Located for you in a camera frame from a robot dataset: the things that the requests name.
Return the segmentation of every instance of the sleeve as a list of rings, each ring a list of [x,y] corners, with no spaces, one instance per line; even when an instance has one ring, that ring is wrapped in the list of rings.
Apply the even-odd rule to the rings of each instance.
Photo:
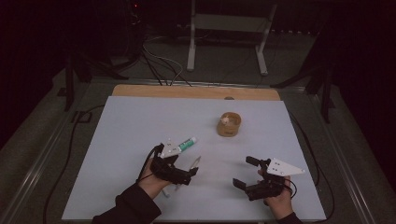
[[[116,198],[116,206],[96,216],[92,224],[150,223],[161,214],[160,208],[137,184]]]
[[[297,218],[295,213],[291,213],[290,215],[281,218],[276,221],[278,224],[303,224],[303,222]]]

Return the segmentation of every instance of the cable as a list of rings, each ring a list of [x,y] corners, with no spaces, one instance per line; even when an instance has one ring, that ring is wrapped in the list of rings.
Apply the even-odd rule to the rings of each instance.
[[[183,72],[183,66],[182,66],[180,63],[175,62],[174,60],[171,60],[171,59],[168,59],[168,58],[164,58],[164,57],[160,57],[160,56],[158,56],[158,55],[155,55],[155,54],[151,53],[150,51],[148,51],[148,50],[146,49],[145,46],[143,46],[143,50],[144,50],[146,53],[148,53],[148,55],[150,55],[150,56],[152,56],[152,57],[154,57],[154,58],[157,58],[157,59],[161,60],[162,62],[166,63],[166,65],[168,65],[169,68],[172,69],[172,71],[175,73],[175,76],[174,76],[174,78],[172,79],[172,81],[171,81],[171,83],[170,83],[170,86],[173,85],[173,83],[176,81],[176,79],[177,79],[178,77],[182,78],[189,86],[191,86],[191,84],[190,84],[184,77],[181,76],[181,73]],[[168,63],[167,61],[177,64],[177,66],[180,67],[180,71],[177,73],[176,70],[175,70],[175,68],[174,68],[170,63]]]
[[[129,60],[125,63],[119,63],[119,64],[112,65],[110,67],[110,69],[115,70],[117,72],[122,72],[122,71],[134,66],[135,64],[137,64],[137,62],[138,62],[138,60]]]
[[[168,86],[168,79],[167,79],[165,76],[161,75],[161,74],[157,71],[157,68],[155,68],[155,67],[149,62],[149,59],[147,60],[147,63],[148,63],[148,66],[151,67],[152,71],[154,71],[154,73],[156,74],[156,76],[157,76],[158,78],[163,79],[163,81],[165,82],[165,85]]]
[[[151,173],[151,174],[149,174],[149,175],[146,175],[145,177],[139,178],[137,182],[140,182],[140,181],[142,181],[142,180],[144,180],[144,179],[146,179],[147,177],[150,177],[150,176],[152,176],[152,175],[154,175],[154,173]]]
[[[154,60],[152,60],[152,59],[150,59],[150,58],[148,58],[148,60],[151,61],[152,63],[156,63],[156,64],[158,64],[159,66],[161,66],[161,67],[163,67],[163,68],[165,68],[165,69],[167,69],[167,70],[173,72],[174,74],[177,74],[175,68],[174,68],[172,65],[170,65],[169,63],[167,63],[166,61],[164,61],[164,62],[165,62],[166,65],[168,65],[168,66],[166,66],[165,64],[162,64],[162,63],[155,62]]]
[[[154,68],[151,66],[151,64],[149,63],[149,59],[146,57],[145,54],[143,54],[143,58],[146,60],[147,65],[149,70],[151,71],[152,75],[155,76],[155,78],[157,78],[158,82],[160,83],[160,85],[162,86],[163,83],[161,82],[160,78],[158,77],[158,74],[155,72],[156,70],[154,70]]]
[[[293,115],[289,110],[288,110],[288,112],[289,112],[289,114],[290,114],[291,120],[292,120],[294,123],[296,123],[296,125],[297,125],[298,128],[300,129],[301,133],[303,134],[304,140],[305,140],[305,142],[306,142],[306,144],[307,144],[307,146],[308,146],[308,149],[309,149],[309,151],[310,151],[310,153],[311,153],[311,156],[312,156],[312,158],[313,158],[313,160],[314,160],[314,163],[315,163],[315,165],[316,165],[318,177],[317,177],[317,183],[315,184],[315,186],[318,186],[318,183],[319,183],[319,174],[322,174],[322,175],[323,175],[323,178],[324,178],[324,180],[325,180],[325,182],[326,182],[326,184],[327,184],[327,186],[329,187],[329,191],[330,191],[330,194],[331,194],[331,196],[332,196],[332,211],[331,211],[330,214],[326,217],[326,219],[321,220],[321,221],[316,221],[316,222],[314,222],[314,223],[320,223],[320,222],[327,221],[327,220],[329,220],[329,219],[332,217],[332,215],[334,214],[334,210],[335,210],[335,199],[334,199],[334,193],[333,193],[333,191],[332,191],[332,186],[330,185],[329,180],[327,179],[326,175],[324,174],[323,170],[321,169],[321,167],[320,167],[319,164],[318,164],[318,161],[317,161],[317,159],[316,159],[316,157],[315,157],[315,154],[314,154],[314,151],[313,151],[313,149],[312,149],[311,143],[309,142],[308,136],[306,135],[306,133],[305,133],[305,131],[303,130],[303,128],[302,128],[302,126],[300,125],[300,123],[298,122],[297,118],[295,118],[294,115]]]
[[[257,84],[256,87],[255,87],[254,89],[259,88],[259,86],[262,84],[262,80],[263,80],[263,79],[264,79],[264,76],[261,76],[261,77],[260,77],[260,82],[259,82],[259,84]]]
[[[245,63],[248,61],[248,59],[249,59],[250,56],[251,56],[251,51],[252,51],[252,49],[248,49],[246,59],[245,59],[242,63],[240,63],[239,65],[237,65],[235,68],[233,68],[233,70],[227,72],[227,73],[223,76],[223,78],[219,81],[219,86],[221,86],[221,83],[227,78],[228,75],[230,75],[231,73],[233,73],[234,71],[236,71],[238,68],[240,68],[240,67],[242,67],[243,65],[245,65]]]
[[[274,63],[274,61],[275,61],[276,52],[277,52],[277,47],[279,47],[279,44],[280,44],[280,41],[281,41],[281,40],[282,40],[282,35],[279,35],[279,39],[278,39],[277,42],[276,42],[276,46],[275,46],[275,50],[274,50],[273,59],[272,59],[272,61],[270,62],[270,64],[268,65],[268,68],[272,67],[272,65],[273,65],[273,63]]]
[[[311,153],[312,159],[314,160],[315,167],[317,168],[317,180],[315,182],[315,186],[317,186],[319,184],[319,177],[320,177],[320,175],[319,175],[319,164],[318,164],[317,158],[316,158],[315,153],[314,153],[314,151],[312,149],[312,146],[311,146],[311,143],[310,143],[310,141],[308,139],[308,136],[306,135],[305,131],[303,130],[301,124],[298,122],[297,118],[295,118],[295,116],[289,110],[288,110],[288,112],[289,112],[291,120],[297,125],[297,127],[300,130],[300,132],[303,134],[303,137],[304,137],[304,140],[306,142],[306,145],[308,146],[309,152]]]
[[[161,39],[161,38],[166,38],[166,37],[168,37],[168,36],[166,36],[166,35],[159,35],[159,36],[152,37],[151,39],[148,39],[148,40],[146,40],[145,42],[150,42],[150,41],[153,41],[153,40],[156,40],[156,39]]]
[[[285,179],[285,180],[289,181],[294,186],[294,190],[292,190],[291,187],[284,185],[284,187],[286,189],[289,189],[289,190],[291,190],[291,192],[293,192],[293,194],[291,195],[291,198],[293,198],[297,194],[297,186],[291,180],[289,180],[289,179]]]
[[[66,158],[66,161],[64,163],[64,167],[63,167],[61,173],[59,174],[58,178],[56,179],[55,183],[53,184],[51,190],[49,191],[49,196],[47,197],[46,203],[44,205],[44,212],[43,212],[43,223],[44,224],[47,224],[47,210],[48,210],[48,207],[49,207],[49,204],[50,204],[50,198],[51,198],[53,192],[55,191],[56,187],[58,186],[59,181],[61,180],[62,176],[64,175],[64,171],[66,170],[67,165],[68,165],[68,163],[70,161],[71,153],[72,153],[72,146],[73,146],[73,139],[74,139],[74,134],[75,134],[77,125],[79,124],[79,122],[80,122],[82,117],[84,117],[86,114],[91,113],[91,111],[93,111],[94,109],[97,109],[97,108],[100,108],[100,107],[104,107],[104,105],[97,105],[97,106],[85,111],[82,115],[78,116],[76,122],[73,125],[73,130],[71,132],[71,137],[70,137],[69,147],[68,147],[68,152],[67,152],[67,158]]]
[[[136,183],[138,183],[138,182],[141,180],[142,174],[143,174],[143,172],[145,171],[145,168],[146,168],[146,166],[147,166],[147,164],[148,164],[148,162],[149,162],[149,159],[151,158],[151,155],[155,152],[155,150],[156,150],[156,147],[153,148],[153,149],[149,152],[148,156],[146,157],[145,163],[143,164],[142,169],[140,170],[139,176],[138,176],[137,179],[136,179]]]

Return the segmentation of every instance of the metal stand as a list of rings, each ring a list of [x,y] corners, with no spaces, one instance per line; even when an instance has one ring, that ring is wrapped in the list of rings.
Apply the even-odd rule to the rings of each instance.
[[[283,89],[290,84],[304,78],[311,77],[305,90],[308,94],[318,94],[318,91],[323,87],[322,102],[321,102],[321,115],[327,123],[329,121],[329,108],[330,108],[330,91],[332,85],[332,66],[318,65],[307,71],[300,72],[297,76],[291,77],[281,83],[270,85],[271,88]]]
[[[90,73],[87,63],[101,70],[108,76],[113,77],[114,79],[128,79],[128,77],[120,76],[118,73],[85,55],[84,53],[69,50],[66,55],[65,63],[66,88],[64,96],[66,97],[66,106],[64,111],[68,111],[74,102],[74,72],[76,72],[79,81],[90,82],[92,79],[92,74]]]
[[[268,70],[262,51],[264,50],[265,41],[267,40],[271,30],[272,20],[276,12],[276,5],[272,5],[271,11],[267,18],[255,18],[196,13],[195,1],[196,0],[191,0],[191,39],[189,59],[187,61],[187,71],[192,72],[194,70],[196,50],[195,30],[226,30],[262,33],[262,42],[256,46],[256,54],[260,67],[260,74],[262,76],[267,76]]]

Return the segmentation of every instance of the hand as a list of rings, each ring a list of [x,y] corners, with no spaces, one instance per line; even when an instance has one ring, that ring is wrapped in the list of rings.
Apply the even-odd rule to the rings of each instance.
[[[161,192],[163,188],[170,185],[171,182],[162,180],[155,176],[149,169],[152,159],[148,160],[148,163],[143,171],[142,177],[138,183],[139,187],[142,188],[147,195],[154,199]]]
[[[285,179],[285,185],[290,187],[290,176],[285,176]],[[286,188],[283,188],[282,192],[278,196],[269,197],[264,200],[271,208],[271,211],[277,220],[293,213],[291,206],[291,192]]]

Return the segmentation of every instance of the small wooden bowl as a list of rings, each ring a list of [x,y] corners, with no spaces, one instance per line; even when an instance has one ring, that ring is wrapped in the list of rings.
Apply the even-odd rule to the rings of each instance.
[[[218,134],[223,137],[233,137],[238,134],[241,125],[241,116],[234,112],[224,113],[218,123]]]

